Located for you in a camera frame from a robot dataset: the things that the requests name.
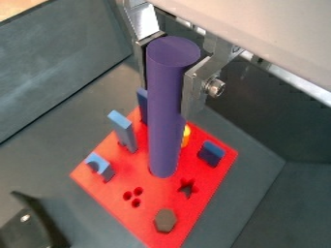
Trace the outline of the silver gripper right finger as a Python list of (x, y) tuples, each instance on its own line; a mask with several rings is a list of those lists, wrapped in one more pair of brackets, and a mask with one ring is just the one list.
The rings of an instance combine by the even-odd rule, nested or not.
[(219, 79), (223, 67), (243, 52), (223, 38), (211, 33), (204, 36), (203, 48), (208, 55), (186, 71), (182, 98), (182, 116), (190, 119), (204, 107), (208, 96), (218, 98), (226, 89)]

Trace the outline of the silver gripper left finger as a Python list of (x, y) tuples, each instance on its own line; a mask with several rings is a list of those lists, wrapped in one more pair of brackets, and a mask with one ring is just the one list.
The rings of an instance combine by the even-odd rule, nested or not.
[(163, 37), (155, 8), (145, 0), (116, 0), (121, 19), (125, 23), (135, 58), (139, 64), (143, 88), (145, 88), (145, 47), (151, 41)]

